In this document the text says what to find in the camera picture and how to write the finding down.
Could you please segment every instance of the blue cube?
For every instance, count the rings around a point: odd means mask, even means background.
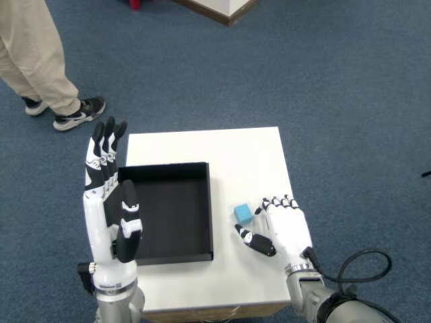
[[[236,220],[240,225],[250,223],[253,220],[253,214],[251,214],[247,204],[238,205],[235,207],[234,212]]]

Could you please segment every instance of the wire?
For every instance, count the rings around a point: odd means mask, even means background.
[[[344,272],[346,270],[346,268],[356,259],[358,259],[361,256],[364,256],[366,254],[381,254],[382,256],[384,256],[387,260],[387,266],[386,268],[379,274],[371,276],[371,277],[364,277],[364,278],[343,278]],[[371,281],[376,281],[378,279],[383,278],[384,276],[386,276],[389,271],[392,269],[392,259],[391,257],[387,254],[387,252],[381,250],[381,249],[376,249],[376,248],[370,248],[370,249],[363,249],[358,251],[355,254],[352,254],[348,259],[346,259],[342,266],[339,269],[337,278],[331,277],[329,275],[327,275],[325,272],[323,272],[323,270],[321,269],[321,266],[319,264],[319,261],[317,260],[317,257],[314,253],[314,250],[311,247],[307,247],[303,253],[303,256],[305,256],[306,258],[310,259],[310,261],[312,262],[313,266],[316,268],[316,270],[322,275],[324,276],[324,278],[328,279],[329,281],[333,281],[334,283],[337,283],[338,285],[338,289],[339,289],[339,293],[341,295],[343,295],[344,297],[347,297],[348,299],[351,300],[355,300],[355,301],[360,301],[361,303],[364,303],[374,309],[376,309],[377,311],[383,313],[385,316],[387,316],[388,318],[390,318],[392,321],[394,321],[395,323],[401,323],[401,321],[395,317],[393,314],[391,314],[388,310],[384,309],[383,307],[381,307],[378,304],[372,303],[370,301],[365,301],[362,299],[358,299],[356,298],[356,286],[354,285],[355,283],[369,283]],[[347,288],[347,291],[344,291],[343,289],[343,284],[345,283],[351,283],[352,285],[350,285]]]
[[[196,311],[192,311],[192,314],[194,317],[196,317],[200,323],[228,323],[235,317],[237,311],[240,309],[241,306],[236,306],[231,312],[230,315],[227,318],[222,318],[220,320],[204,320],[200,317],[199,313]]]

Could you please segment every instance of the person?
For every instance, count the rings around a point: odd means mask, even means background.
[[[30,116],[51,109],[66,131],[103,113],[102,97],[80,100],[65,75],[63,45],[45,0],[0,1],[0,76]]]

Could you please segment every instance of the red object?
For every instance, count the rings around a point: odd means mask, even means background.
[[[130,8],[139,10],[141,8],[141,0],[129,0]]]

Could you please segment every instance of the black cable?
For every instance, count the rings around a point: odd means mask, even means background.
[[[379,274],[371,276],[371,277],[364,277],[364,278],[343,278],[344,272],[346,268],[351,264],[353,261],[358,259],[359,257],[365,255],[365,254],[381,254],[384,256],[388,262],[386,268]],[[344,297],[348,297],[351,300],[354,301],[360,301],[361,303],[364,303],[377,311],[383,313],[385,316],[390,318],[395,323],[401,323],[398,318],[396,318],[393,314],[391,314],[388,310],[384,309],[383,307],[379,306],[378,304],[372,303],[370,301],[364,301],[362,299],[356,298],[355,290],[356,286],[354,283],[369,283],[371,281],[376,281],[380,278],[383,278],[386,276],[389,271],[392,269],[392,259],[391,257],[383,250],[376,249],[376,248],[370,248],[370,249],[363,249],[358,251],[355,254],[352,254],[346,261],[343,262],[342,266],[339,269],[337,278],[331,277],[327,275],[323,270],[321,269],[321,266],[319,264],[319,261],[317,260],[316,255],[314,254],[314,250],[311,247],[307,247],[303,252],[302,255],[312,262],[312,265],[316,268],[316,270],[324,276],[324,278],[328,279],[329,281],[332,281],[334,283],[338,284],[339,293],[343,295]],[[351,283],[352,285],[347,289],[347,292],[343,289],[343,284],[345,283]]]

